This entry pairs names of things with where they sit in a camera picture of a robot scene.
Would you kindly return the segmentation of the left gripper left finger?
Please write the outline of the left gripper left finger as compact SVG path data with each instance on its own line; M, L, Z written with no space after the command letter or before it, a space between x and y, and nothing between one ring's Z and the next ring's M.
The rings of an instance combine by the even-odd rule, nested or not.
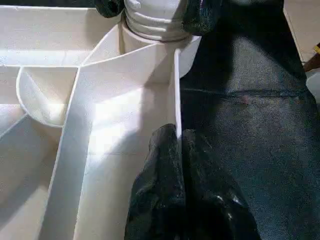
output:
M132 189L126 240L185 240L186 193L176 126L151 135L144 167Z

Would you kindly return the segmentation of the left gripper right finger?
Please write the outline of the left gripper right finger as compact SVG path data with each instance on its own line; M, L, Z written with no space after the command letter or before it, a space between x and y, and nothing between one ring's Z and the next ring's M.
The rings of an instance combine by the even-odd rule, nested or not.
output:
M206 137L182 133L188 231L192 240L258 240L255 218L233 179L214 158Z

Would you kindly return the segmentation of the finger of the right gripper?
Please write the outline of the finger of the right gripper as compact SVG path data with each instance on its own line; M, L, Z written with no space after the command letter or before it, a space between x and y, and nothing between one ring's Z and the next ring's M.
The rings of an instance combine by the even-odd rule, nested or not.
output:
M222 12L223 0L188 0L182 19L182 29L194 36L210 33Z
M95 8L105 18L118 16L124 9L124 0L95 0Z

